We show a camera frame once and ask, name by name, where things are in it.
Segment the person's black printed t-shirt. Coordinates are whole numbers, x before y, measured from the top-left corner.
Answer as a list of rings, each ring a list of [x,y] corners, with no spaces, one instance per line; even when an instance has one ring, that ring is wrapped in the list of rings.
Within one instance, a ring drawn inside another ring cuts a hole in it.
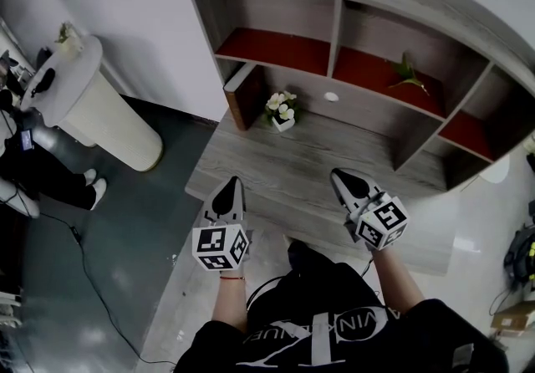
[[[252,302],[245,331],[205,323],[174,373],[509,373],[509,365],[442,301],[400,313],[333,263],[287,274]]]

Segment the person's right forearm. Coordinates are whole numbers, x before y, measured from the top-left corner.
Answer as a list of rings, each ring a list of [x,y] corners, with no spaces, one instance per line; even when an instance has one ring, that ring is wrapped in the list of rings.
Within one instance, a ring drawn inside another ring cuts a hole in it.
[[[389,308],[406,314],[425,299],[409,270],[392,248],[374,250],[372,258],[385,304]]]

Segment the black and yellow equipment bag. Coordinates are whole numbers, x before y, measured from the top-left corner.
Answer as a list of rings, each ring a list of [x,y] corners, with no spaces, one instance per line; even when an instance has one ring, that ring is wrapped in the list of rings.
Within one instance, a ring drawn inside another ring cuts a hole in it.
[[[535,200],[529,202],[528,214],[532,223],[523,225],[515,232],[503,260],[507,285],[511,291],[535,280]]]

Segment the green leaf sprig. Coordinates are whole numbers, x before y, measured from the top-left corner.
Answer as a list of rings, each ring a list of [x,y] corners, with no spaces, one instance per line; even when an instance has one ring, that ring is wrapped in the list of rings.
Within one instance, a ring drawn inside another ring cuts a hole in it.
[[[425,84],[417,78],[416,71],[410,61],[410,57],[407,51],[404,51],[402,53],[400,62],[391,62],[390,65],[392,69],[396,72],[396,74],[400,77],[400,80],[397,83],[389,86],[390,89],[401,86],[403,84],[413,84],[414,86],[417,86],[422,89],[427,96],[430,95],[429,91],[425,87]]]

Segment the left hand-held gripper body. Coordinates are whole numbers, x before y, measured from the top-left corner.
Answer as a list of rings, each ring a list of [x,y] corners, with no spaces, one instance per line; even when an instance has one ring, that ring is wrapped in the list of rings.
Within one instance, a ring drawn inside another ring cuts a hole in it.
[[[192,228],[192,256],[206,271],[238,270],[249,245],[246,220],[199,218]]]

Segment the white flowers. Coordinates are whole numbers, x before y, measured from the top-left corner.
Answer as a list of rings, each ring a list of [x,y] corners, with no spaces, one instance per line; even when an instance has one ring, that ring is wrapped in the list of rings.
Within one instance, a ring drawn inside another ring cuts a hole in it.
[[[282,133],[295,125],[298,113],[296,100],[297,96],[288,91],[275,92],[267,100],[264,114],[278,132]]]

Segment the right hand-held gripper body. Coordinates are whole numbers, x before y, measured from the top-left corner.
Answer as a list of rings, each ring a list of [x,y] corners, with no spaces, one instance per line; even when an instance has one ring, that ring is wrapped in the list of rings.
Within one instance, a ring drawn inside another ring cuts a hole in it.
[[[381,192],[350,212],[345,226],[355,243],[380,251],[404,234],[408,212],[398,197]]]

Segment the person's left forearm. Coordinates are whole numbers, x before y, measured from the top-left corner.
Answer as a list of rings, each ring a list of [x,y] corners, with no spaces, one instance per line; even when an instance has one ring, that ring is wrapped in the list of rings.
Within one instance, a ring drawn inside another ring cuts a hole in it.
[[[243,271],[221,272],[212,319],[228,324],[242,333],[247,331],[246,281]]]

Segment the cardboard box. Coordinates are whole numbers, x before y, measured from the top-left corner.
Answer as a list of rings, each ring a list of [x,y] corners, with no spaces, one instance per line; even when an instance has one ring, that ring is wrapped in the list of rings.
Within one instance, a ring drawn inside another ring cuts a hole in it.
[[[508,337],[535,330],[535,300],[519,302],[494,314],[491,329]]]

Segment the white table with cylinder legs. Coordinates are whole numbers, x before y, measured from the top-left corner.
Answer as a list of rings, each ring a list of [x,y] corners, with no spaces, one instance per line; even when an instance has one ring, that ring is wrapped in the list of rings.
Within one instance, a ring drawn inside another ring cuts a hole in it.
[[[56,50],[29,81],[20,109],[36,109],[48,127],[57,126],[85,146],[99,146],[130,168],[145,172],[163,155],[160,136],[127,104],[101,73],[101,42],[82,37],[84,51],[74,59]],[[48,68],[50,88],[31,97]]]

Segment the small plant in white vase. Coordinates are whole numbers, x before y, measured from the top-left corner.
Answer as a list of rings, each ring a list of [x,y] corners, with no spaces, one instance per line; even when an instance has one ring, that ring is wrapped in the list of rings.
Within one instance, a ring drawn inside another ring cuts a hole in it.
[[[63,22],[55,40],[57,49],[66,59],[74,59],[84,51],[82,38],[71,22]]]

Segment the person's black trousers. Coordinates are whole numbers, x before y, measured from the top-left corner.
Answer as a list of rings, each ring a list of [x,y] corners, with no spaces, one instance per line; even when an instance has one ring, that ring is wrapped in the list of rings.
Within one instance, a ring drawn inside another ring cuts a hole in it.
[[[336,264],[302,241],[294,240],[290,243],[288,261],[291,272],[308,281],[324,281],[337,276]]]

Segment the grey wooden shelf desk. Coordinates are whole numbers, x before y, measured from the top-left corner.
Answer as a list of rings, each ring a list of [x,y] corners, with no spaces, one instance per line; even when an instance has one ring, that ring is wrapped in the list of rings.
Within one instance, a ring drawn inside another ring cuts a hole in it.
[[[206,198],[237,176],[255,228],[363,256],[329,184],[333,169],[352,168],[408,209],[402,258],[446,273],[455,189],[535,131],[535,34],[480,0],[192,3],[223,86],[244,64],[260,65],[267,99],[291,92],[298,113],[282,133],[264,111],[242,131],[228,109],[187,191]],[[404,51],[429,96],[413,84],[389,88]]]

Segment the brown hardcover book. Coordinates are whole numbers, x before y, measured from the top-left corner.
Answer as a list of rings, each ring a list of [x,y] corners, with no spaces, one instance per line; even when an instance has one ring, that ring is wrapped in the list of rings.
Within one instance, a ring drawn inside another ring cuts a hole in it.
[[[237,128],[248,130],[268,101],[263,67],[254,63],[244,64],[223,89]]]

